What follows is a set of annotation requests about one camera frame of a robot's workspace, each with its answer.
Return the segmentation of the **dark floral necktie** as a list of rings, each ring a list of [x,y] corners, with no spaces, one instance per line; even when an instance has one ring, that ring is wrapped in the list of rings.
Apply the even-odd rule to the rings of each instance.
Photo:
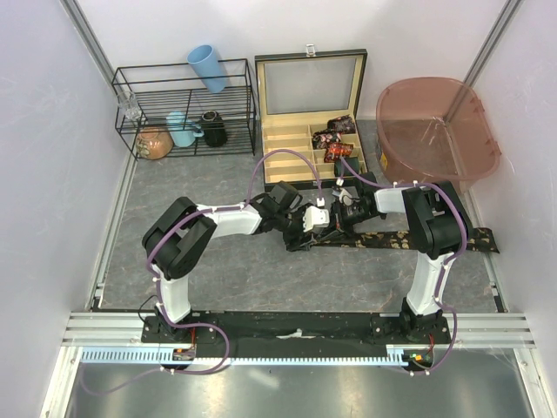
[[[421,253],[425,249],[409,230],[358,233],[338,228],[314,235],[311,239],[301,243],[299,250],[309,250],[314,246],[401,249]],[[493,231],[486,227],[475,227],[467,234],[466,250],[478,253],[500,252]]]

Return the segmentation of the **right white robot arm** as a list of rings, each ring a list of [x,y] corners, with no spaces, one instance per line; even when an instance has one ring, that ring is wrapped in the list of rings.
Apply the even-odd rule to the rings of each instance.
[[[380,188],[368,172],[354,182],[352,196],[339,179],[331,221],[343,233],[365,220],[403,213],[418,252],[413,283],[403,299],[395,332],[408,342],[448,341],[443,293],[454,260],[466,250],[471,223],[450,182]]]

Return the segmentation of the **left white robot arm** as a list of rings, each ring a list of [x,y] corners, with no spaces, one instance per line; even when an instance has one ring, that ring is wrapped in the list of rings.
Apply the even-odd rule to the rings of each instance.
[[[155,312],[161,333],[172,342],[190,335],[189,274],[211,241],[278,231],[285,248],[294,252],[312,246],[317,234],[329,225],[324,198],[304,204],[299,191],[284,181],[269,192],[229,206],[176,199],[142,238],[146,269],[156,283]]]

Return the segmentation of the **dark green rolled tie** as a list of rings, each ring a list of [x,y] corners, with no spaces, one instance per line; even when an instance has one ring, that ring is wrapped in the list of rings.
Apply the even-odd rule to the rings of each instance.
[[[359,159],[357,157],[346,157],[334,162],[335,177],[351,177],[354,172],[360,174]]]

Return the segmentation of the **red patterned rolled tie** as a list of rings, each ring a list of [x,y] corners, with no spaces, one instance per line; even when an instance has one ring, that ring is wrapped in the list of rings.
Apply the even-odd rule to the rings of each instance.
[[[325,163],[333,163],[341,158],[350,157],[353,151],[353,145],[341,142],[330,143],[327,146],[324,156]]]

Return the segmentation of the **black pink floral rolled tie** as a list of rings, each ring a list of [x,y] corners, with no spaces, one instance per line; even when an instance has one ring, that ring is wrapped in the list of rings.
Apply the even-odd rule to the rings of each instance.
[[[342,134],[337,131],[323,130],[312,135],[312,148],[314,150],[327,149],[330,144],[340,143]]]

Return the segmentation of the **dark pink patterned rolled tie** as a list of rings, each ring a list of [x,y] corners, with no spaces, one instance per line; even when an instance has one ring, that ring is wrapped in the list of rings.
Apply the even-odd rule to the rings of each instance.
[[[330,119],[327,122],[327,129],[340,134],[354,134],[356,132],[356,125],[350,115],[345,115]]]

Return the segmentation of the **pink transparent plastic tub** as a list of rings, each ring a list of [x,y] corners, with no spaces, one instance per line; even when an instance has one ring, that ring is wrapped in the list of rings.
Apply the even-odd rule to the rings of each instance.
[[[376,105],[376,156],[390,182],[452,182],[464,193],[496,172],[501,151],[480,98],[454,78],[407,78]]]

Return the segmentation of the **black wooden tie box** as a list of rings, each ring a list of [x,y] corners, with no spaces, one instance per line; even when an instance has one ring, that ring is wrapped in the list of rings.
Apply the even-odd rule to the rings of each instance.
[[[324,187],[334,184],[339,165],[312,143],[335,118],[356,120],[367,50],[258,55],[254,58],[264,154],[290,149],[316,168]]]

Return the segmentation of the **black ceramic jar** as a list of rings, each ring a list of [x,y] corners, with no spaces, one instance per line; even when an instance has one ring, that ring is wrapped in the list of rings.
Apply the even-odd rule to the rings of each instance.
[[[217,111],[206,111],[200,119],[205,143],[210,147],[221,147],[227,143],[224,121]]]

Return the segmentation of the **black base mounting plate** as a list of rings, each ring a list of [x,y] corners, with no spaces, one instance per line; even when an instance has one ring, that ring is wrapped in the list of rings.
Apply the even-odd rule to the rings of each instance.
[[[225,352],[219,327],[230,341],[230,354],[381,354],[388,345],[447,344],[450,340],[412,342],[395,332],[399,313],[319,313],[195,311],[194,328],[167,332],[157,314],[144,319],[143,343],[191,343],[203,354]]]

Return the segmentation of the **light blue mug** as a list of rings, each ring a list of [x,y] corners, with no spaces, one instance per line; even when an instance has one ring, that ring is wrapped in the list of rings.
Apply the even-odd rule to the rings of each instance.
[[[181,111],[172,111],[166,116],[167,130],[174,145],[186,148],[205,135],[201,125],[191,121]]]

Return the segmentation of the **brown round vase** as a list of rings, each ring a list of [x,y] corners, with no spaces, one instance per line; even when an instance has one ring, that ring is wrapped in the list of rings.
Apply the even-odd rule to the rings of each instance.
[[[173,148],[170,133],[161,127],[151,126],[142,129],[135,139],[140,158],[157,160],[164,158]]]

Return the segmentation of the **blue plastic cup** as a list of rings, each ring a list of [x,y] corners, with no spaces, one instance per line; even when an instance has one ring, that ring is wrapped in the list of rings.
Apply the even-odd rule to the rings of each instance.
[[[226,75],[211,45],[199,45],[190,51],[187,62],[209,92],[220,93],[226,87]]]

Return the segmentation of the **clear glass cup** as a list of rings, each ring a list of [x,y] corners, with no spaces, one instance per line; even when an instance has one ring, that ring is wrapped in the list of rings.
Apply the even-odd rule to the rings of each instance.
[[[129,120],[138,121],[142,117],[142,110],[133,91],[120,91],[117,94],[117,104]]]

